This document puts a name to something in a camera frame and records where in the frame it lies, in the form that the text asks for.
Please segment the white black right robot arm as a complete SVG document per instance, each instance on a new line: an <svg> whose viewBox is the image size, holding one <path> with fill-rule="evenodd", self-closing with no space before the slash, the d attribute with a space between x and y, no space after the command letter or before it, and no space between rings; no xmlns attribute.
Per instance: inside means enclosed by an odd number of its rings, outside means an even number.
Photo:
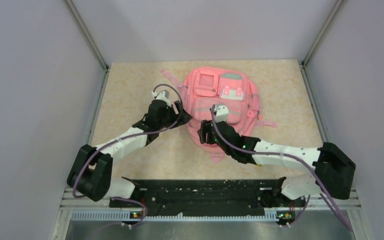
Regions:
<svg viewBox="0 0 384 240"><path fill-rule="evenodd" d="M240 135L224 121L203 120L197 130L199 142L218 146L241 164L276 165L302 171L296 177L282 177L273 200L287 206L304 195L326 194L338 200L350 197L356 164L334 143L321 147L292 147Z"/></svg>

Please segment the pink student backpack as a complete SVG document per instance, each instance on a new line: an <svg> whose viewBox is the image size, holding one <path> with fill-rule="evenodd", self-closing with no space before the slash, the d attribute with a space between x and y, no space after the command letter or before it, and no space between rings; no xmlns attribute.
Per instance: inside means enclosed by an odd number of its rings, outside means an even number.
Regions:
<svg viewBox="0 0 384 240"><path fill-rule="evenodd" d="M227 123L240 135L249 136L255 127L277 127L277 123L263 120L259 89L241 72L203 66L192 70L184 82L177 81L166 70L161 73L178 87L183 108L192 116L186 124L192 141L208 152L215 164L224 158L225 153L215 144L201 144L198 135L201 121L211 119L210 108L213 105L224 104L227 107Z"/></svg>

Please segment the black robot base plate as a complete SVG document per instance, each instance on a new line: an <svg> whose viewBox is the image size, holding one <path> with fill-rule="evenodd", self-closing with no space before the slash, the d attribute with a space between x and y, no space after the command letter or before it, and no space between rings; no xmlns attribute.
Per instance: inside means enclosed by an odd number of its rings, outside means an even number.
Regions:
<svg viewBox="0 0 384 240"><path fill-rule="evenodd" d="M144 204L148 216L263 216L273 208L303 207L278 191L276 179L134 180L132 200Z"/></svg>

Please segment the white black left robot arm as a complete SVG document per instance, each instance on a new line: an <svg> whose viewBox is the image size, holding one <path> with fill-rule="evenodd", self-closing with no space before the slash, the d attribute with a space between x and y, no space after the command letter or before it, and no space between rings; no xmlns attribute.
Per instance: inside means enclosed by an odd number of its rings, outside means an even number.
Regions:
<svg viewBox="0 0 384 240"><path fill-rule="evenodd" d="M192 116L179 101L174 104L153 100L147 113L125 133L98 146L83 145L74 160L67 185L74 198L97 202L103 198L121 198L129 207L140 202L137 185L127 178L112 178L113 164L143 148L161 132L185 125Z"/></svg>

